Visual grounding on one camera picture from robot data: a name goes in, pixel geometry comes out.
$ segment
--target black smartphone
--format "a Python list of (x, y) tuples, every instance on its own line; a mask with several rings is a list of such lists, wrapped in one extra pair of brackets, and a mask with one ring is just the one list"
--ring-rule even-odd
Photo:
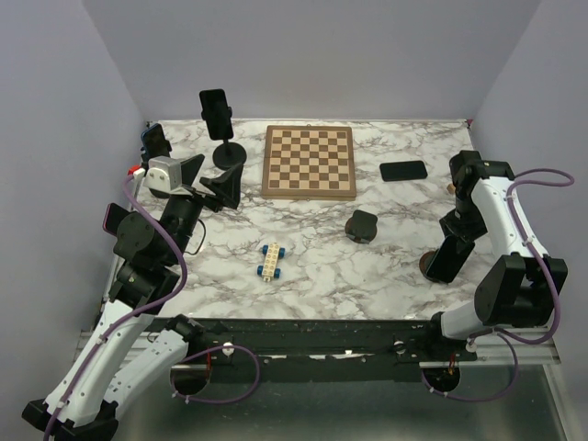
[(164, 128), (161, 124), (153, 124), (149, 129), (141, 134), (143, 149), (145, 150), (147, 160), (157, 156), (167, 156), (172, 151), (172, 144), (165, 138)]
[(107, 213), (104, 216), (104, 222), (102, 222), (102, 228), (105, 232), (108, 232), (113, 236), (116, 236), (120, 223), (128, 215), (129, 212), (122, 208), (120, 205), (117, 205), (114, 202), (108, 204)]
[(202, 90), (199, 94), (202, 105), (202, 119), (206, 121), (209, 136), (214, 141), (231, 139), (232, 110), (222, 89)]
[(382, 173), (384, 182), (425, 179), (428, 176), (423, 161), (380, 164), (379, 171)]

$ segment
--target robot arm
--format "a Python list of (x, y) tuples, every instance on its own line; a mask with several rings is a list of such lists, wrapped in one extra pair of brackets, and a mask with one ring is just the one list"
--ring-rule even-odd
[[(143, 184), (151, 191), (169, 198), (158, 223), (180, 253), (186, 250), (204, 207), (216, 212), (239, 205), (242, 164), (219, 178), (202, 178), (200, 182), (212, 194), (200, 194), (190, 186), (191, 182), (182, 181), (183, 175), (196, 176), (203, 160), (202, 155), (183, 163), (158, 157), (149, 161), (148, 170), (135, 172), (135, 177), (145, 176)], [(125, 261), (109, 291), (98, 326), (57, 388), (45, 400), (31, 401), (23, 412), (25, 420), (41, 431), (49, 430), (56, 441), (111, 439), (118, 419), (130, 403), (163, 372), (185, 358), (188, 345), (206, 348), (202, 328), (178, 316), (150, 347), (120, 369), (125, 355), (163, 303), (134, 317), (129, 314), (169, 296), (180, 278), (169, 269), (178, 263), (178, 257), (139, 212), (110, 207), (105, 229), (117, 236), (114, 252)], [(107, 330), (124, 317), (129, 319), (108, 335)], [(66, 402), (62, 402), (64, 396), (68, 397)]]
[[(486, 232), (497, 259), (476, 289), (474, 300), (440, 316), (441, 334), (463, 340), (498, 324), (513, 327), (544, 325), (553, 311), (553, 300), (537, 260), (526, 247), (507, 205), (507, 190), (515, 175), (508, 163), (483, 161), (477, 152), (461, 152), (449, 162), (456, 188), (456, 208), (441, 221), (446, 236), (432, 255), (424, 256), (424, 275), (450, 283)], [(533, 233), (513, 191), (518, 217), (561, 290), (568, 270), (565, 262), (549, 256)]]

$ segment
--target marble tabletop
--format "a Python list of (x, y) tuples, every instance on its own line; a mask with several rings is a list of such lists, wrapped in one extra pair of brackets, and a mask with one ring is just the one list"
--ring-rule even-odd
[[(198, 176), (222, 171), (212, 164), (218, 145), (203, 121), (160, 121), (172, 143), (172, 156), (203, 153)], [(354, 201), (266, 200), (260, 197), (266, 127), (340, 125), (353, 130), (357, 198)], [(450, 285), (424, 279), (421, 255), (443, 240), (439, 219), (454, 208), (447, 192), (448, 161), (472, 148), (466, 124), (454, 122), (234, 120), (235, 137), (247, 151), (241, 205), (220, 213), (203, 211), (207, 237), (197, 256), (186, 254), (189, 275), (184, 290), (168, 301), (160, 316), (178, 313), (203, 318), (259, 319), (428, 319), (435, 312), (473, 298), (492, 267), (490, 241), (474, 253)], [(428, 178), (382, 181), (379, 164), (423, 160)], [(139, 201), (156, 219), (164, 200), (142, 188)], [(378, 235), (370, 244), (345, 237), (353, 211), (378, 216)], [(198, 225), (188, 246), (202, 237)], [(265, 283), (257, 274), (262, 245), (286, 248), (280, 279)]]

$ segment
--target purple wall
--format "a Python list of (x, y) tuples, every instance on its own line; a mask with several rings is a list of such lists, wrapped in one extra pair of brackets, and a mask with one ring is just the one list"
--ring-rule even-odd
[(539, 0), (84, 0), (148, 119), (473, 118)]
[(6, 3), (0, 59), (0, 438), (38, 441), (20, 413), (97, 313), (113, 245), (101, 222), (143, 126), (79, 0)]
[(521, 188), (526, 214), (541, 242), (562, 257), (569, 277), (561, 292), (556, 344), (576, 409), (588, 433), (588, 2), (545, 0), (473, 124), (475, 146), (515, 172), (567, 170), (576, 185)]

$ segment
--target black stand base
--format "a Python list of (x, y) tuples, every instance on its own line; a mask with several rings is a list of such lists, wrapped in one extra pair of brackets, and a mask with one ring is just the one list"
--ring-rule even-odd
[(247, 152), (237, 142), (225, 142), (216, 148), (212, 154), (212, 162), (220, 170), (229, 170), (237, 164), (247, 161)]

